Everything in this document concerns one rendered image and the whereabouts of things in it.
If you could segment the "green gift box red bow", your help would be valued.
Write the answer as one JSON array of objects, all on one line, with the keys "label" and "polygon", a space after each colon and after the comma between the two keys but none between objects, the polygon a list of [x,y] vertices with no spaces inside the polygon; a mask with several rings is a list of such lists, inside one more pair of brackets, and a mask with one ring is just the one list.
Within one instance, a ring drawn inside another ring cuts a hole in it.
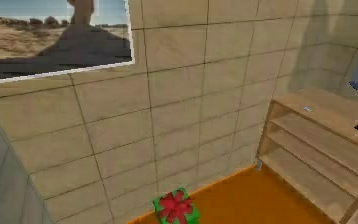
[{"label": "green gift box red bow", "polygon": [[160,224],[199,224],[200,212],[183,187],[155,198],[152,204]]}]

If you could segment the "light wooden shelf unit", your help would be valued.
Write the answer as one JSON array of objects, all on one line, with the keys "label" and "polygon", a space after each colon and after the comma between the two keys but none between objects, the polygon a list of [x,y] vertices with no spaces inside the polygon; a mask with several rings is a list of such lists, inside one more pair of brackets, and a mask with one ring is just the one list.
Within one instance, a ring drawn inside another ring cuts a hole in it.
[{"label": "light wooden shelf unit", "polygon": [[[303,107],[312,108],[311,112]],[[334,224],[358,224],[358,102],[321,89],[271,100],[256,158]]]}]

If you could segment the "white framed desert picture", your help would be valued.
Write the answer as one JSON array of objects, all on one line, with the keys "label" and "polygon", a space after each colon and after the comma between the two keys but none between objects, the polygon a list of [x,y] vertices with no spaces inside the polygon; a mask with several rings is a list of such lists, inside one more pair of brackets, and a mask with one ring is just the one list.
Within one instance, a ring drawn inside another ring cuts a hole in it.
[{"label": "white framed desert picture", "polygon": [[0,83],[133,62],[129,0],[0,0]]}]

